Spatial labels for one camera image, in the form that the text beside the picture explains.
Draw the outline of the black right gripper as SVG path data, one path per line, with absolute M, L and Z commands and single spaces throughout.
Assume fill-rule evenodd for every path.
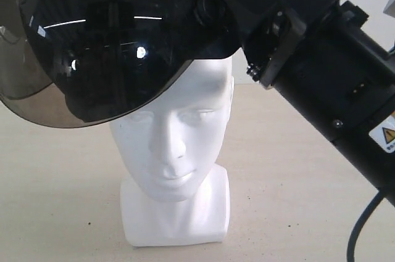
M 354 89 L 368 80 L 358 34 L 367 15 L 341 0 L 208 0 L 204 16 L 219 36 L 202 56 L 242 49 L 265 88 Z

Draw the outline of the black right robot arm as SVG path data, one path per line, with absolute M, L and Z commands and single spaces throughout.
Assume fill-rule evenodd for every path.
M 394 202 L 394 55 L 342 0 L 224 0 L 249 76 L 276 90 Z

